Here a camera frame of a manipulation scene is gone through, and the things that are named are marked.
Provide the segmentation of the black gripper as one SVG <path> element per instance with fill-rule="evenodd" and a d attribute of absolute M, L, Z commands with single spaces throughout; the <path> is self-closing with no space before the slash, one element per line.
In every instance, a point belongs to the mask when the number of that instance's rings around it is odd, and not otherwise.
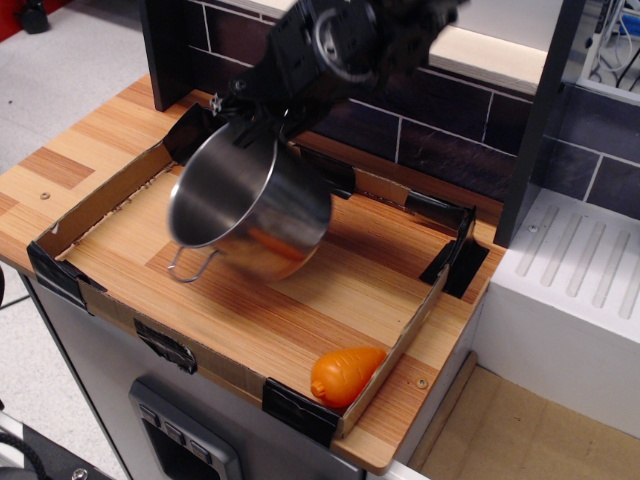
<path fill-rule="evenodd" d="M 371 2 L 298 1 L 268 32 L 262 59 L 211 106 L 229 119 L 234 146 L 247 148 L 272 130 L 286 143 L 374 83 L 380 46 Z"/>

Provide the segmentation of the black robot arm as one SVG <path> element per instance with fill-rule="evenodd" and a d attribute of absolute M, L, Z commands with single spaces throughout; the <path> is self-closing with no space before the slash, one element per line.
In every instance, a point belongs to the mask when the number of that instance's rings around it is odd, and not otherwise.
<path fill-rule="evenodd" d="M 360 91 L 427 63 L 458 17 L 456 1 L 298 1 L 267 34 L 260 62 L 232 78 L 213 112 L 246 147 L 269 133 L 287 141 Z"/>

